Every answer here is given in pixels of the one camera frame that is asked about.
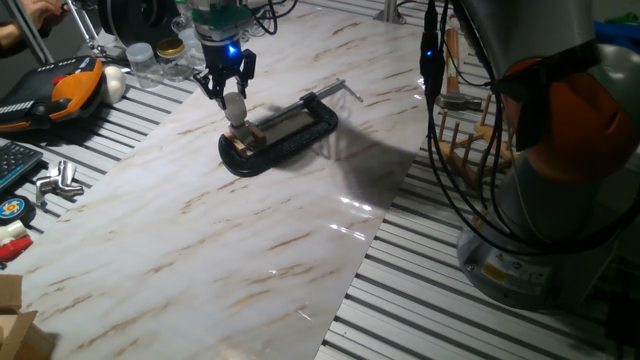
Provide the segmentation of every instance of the white ball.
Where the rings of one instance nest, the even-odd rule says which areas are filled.
[[[104,69],[104,75],[107,82],[107,94],[104,97],[104,102],[115,104],[122,99],[127,89],[124,73],[115,66],[107,66]]]
[[[224,111],[227,120],[235,127],[242,126],[247,118],[247,106],[242,95],[237,92],[228,93],[224,96],[224,101],[227,104],[227,110]]]

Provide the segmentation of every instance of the human hand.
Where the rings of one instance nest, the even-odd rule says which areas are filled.
[[[60,4],[57,0],[20,0],[31,22],[40,30],[42,25],[50,16],[59,17],[61,15]]]
[[[42,28],[43,29],[52,29],[58,25],[60,25],[60,23],[62,23],[62,20],[64,20],[65,17],[67,17],[67,15],[69,14],[69,5],[68,4],[64,4],[62,5],[62,11],[60,12],[59,15],[49,15],[44,19],[44,22],[42,23]]]

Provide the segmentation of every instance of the marble surface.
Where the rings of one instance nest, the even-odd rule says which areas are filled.
[[[336,77],[365,102],[328,98],[335,134],[241,179],[192,95],[11,264],[54,359],[314,357],[426,132],[420,29],[302,4],[279,25],[247,44],[249,119]]]

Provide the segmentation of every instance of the plastic container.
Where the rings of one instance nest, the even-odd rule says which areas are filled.
[[[179,38],[164,39],[158,43],[158,55],[164,77],[169,81],[180,82],[191,76],[193,66],[187,58],[184,42]]]
[[[196,31],[194,28],[189,28],[180,31],[178,37],[184,43],[187,48],[187,59],[194,69],[202,71],[206,67],[207,63],[204,60],[204,52],[202,51],[202,43],[196,37]]]
[[[153,89],[162,83],[162,69],[153,56],[151,45],[137,43],[127,48],[127,59],[131,63],[131,70],[143,89]]]

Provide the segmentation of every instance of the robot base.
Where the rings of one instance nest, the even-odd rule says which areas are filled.
[[[533,252],[477,222],[488,239],[514,252]],[[491,299],[518,309],[578,307],[614,255],[616,242],[572,255],[517,256],[487,244],[471,230],[458,239],[458,261],[469,281]]]

